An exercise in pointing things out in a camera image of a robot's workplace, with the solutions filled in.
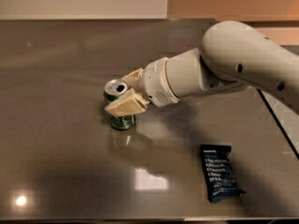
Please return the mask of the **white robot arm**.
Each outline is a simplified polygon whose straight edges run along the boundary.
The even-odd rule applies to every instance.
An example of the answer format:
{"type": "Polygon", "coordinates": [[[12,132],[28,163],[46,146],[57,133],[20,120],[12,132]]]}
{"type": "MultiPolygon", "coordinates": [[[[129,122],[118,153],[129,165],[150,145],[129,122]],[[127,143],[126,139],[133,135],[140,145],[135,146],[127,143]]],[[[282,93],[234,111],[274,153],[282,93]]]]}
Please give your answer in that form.
{"type": "Polygon", "coordinates": [[[265,91],[299,113],[299,57],[238,21],[210,27],[201,44],[172,58],[164,57],[109,81],[116,97],[105,107],[114,117],[140,114],[147,105],[173,105],[189,95],[265,91]]]}

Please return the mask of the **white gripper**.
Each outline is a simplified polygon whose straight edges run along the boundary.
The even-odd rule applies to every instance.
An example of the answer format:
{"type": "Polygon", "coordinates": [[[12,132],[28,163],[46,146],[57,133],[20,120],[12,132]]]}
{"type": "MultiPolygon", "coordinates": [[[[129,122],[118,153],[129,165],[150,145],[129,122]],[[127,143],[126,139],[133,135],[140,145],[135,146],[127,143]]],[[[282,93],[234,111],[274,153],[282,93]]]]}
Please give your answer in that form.
{"type": "Polygon", "coordinates": [[[145,112],[150,102],[158,107],[177,104],[178,98],[167,80],[167,62],[164,57],[122,77],[130,88],[125,92],[104,91],[105,111],[113,117],[122,117],[145,112]]]}

